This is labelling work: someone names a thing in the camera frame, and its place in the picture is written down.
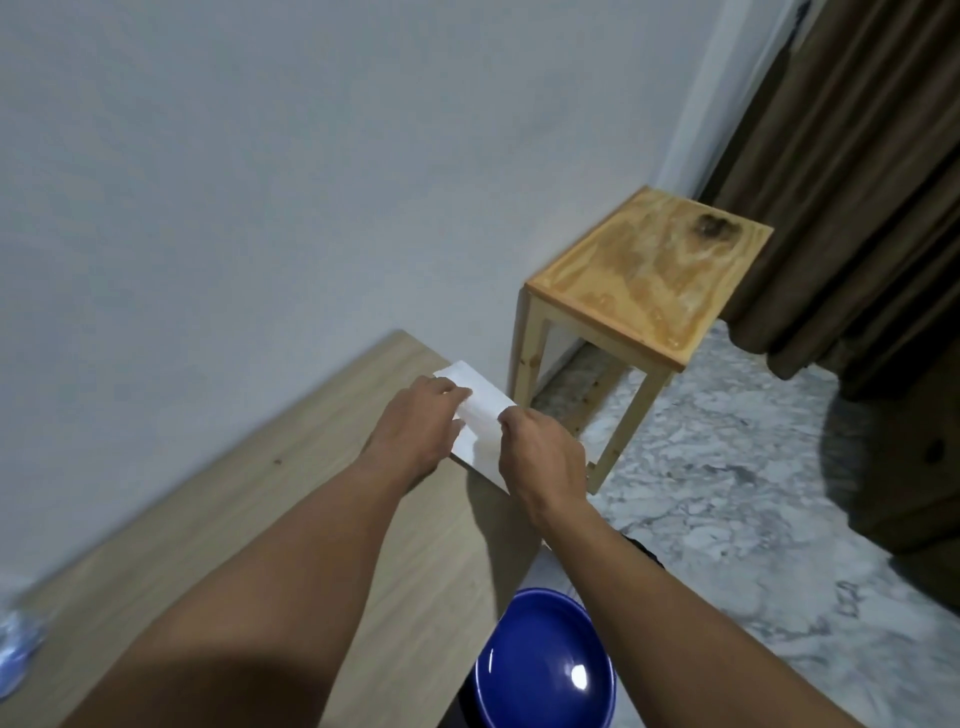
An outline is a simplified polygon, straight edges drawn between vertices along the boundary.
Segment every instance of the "bowl rim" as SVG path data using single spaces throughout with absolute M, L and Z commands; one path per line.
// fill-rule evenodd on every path
M 587 621 L 587 624 L 589 624 L 591 627 L 593 626 L 593 620 L 590 619 L 590 615 L 587 613 L 587 610 L 584 609 L 584 607 L 576 599 L 573 599 L 572 597 L 564 594 L 563 592 L 558 592 L 556 589 L 547 589 L 546 587 L 528 587 L 527 589 L 517 590 L 517 592 L 514 594 L 514 598 L 510 600 L 510 604 L 507 605 L 507 609 L 504 610 L 503 615 L 500 618 L 503 619 L 503 617 L 506 616 L 507 611 L 510 609 L 511 605 L 513 605 L 514 603 L 514 599 L 518 599 L 521 597 L 530 597 L 530 596 L 534 596 L 534 597 L 538 596 L 538 597 L 543 597 L 547 599 L 553 599 L 554 601 L 558 601 L 562 603 L 565 607 L 572 608 L 573 611 L 578 614 L 578 616 L 582 617 Z M 487 640 L 487 642 L 484 643 L 484 648 L 480 650 L 481 656 L 483 655 L 483 652 L 487 649 L 487 643 L 489 642 L 490 640 Z M 606 674 L 610 680 L 611 688 L 610 688 L 610 698 L 607 700 L 607 708 L 604 713 L 603 720 L 600 721 L 600 723 L 597 725 L 597 728 L 610 728 L 610 724 L 613 721 L 613 710 L 616 707 L 616 671 L 613 669 L 613 662 L 610 659 L 610 655 L 607 654 L 606 647 L 604 647 L 604 657 L 607 658 Z M 493 720 L 491 719 L 490 714 L 487 712 L 487 705 L 486 703 L 484 703 L 483 695 L 480 693 L 480 657 L 477 657 L 476 661 L 473 663 L 473 670 L 470 671 L 470 678 L 471 678 L 470 682 L 473 683 L 472 685 L 473 695 L 476 698 L 476 704 L 480 712 L 481 719 L 483 720 L 487 728 L 498 728 L 498 726 L 496 726 L 493 723 Z

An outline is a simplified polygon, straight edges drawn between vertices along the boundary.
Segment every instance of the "blue bowl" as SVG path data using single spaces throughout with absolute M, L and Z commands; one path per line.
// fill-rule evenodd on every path
M 608 728 L 613 665 L 590 617 L 550 589 L 516 593 L 473 667 L 488 728 Z

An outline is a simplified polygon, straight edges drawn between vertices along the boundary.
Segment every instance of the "marble floor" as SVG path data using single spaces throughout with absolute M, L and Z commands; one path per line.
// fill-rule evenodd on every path
M 603 368 L 584 347 L 536 406 L 563 414 Z M 595 459 L 642 379 L 583 434 Z M 722 325 L 591 501 L 623 533 L 871 728 L 960 725 L 960 618 L 919 594 L 835 504 L 855 487 L 869 413 L 816 368 L 790 381 Z M 544 549 L 526 586 L 575 595 Z M 642 725 L 619 689 L 614 728 Z

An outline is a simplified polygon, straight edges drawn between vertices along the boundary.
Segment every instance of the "table top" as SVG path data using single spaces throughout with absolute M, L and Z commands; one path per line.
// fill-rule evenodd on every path
M 681 372 L 772 232 L 643 187 L 526 288 Z
M 448 362 L 404 332 L 42 583 L 47 643 L 0 725 L 58 724 L 133 638 L 360 451 L 383 407 Z M 436 726 L 540 538 L 496 486 L 444 461 L 400 503 L 322 725 Z

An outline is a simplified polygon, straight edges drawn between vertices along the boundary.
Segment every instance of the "human arm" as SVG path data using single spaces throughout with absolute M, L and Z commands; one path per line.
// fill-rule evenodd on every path
M 500 470 L 584 601 L 649 728 L 860 724 L 611 528 L 586 499 L 584 449 L 555 420 L 501 415 Z
M 397 393 L 357 460 L 164 612 L 64 728 L 316 726 L 387 527 L 469 394 L 425 376 Z

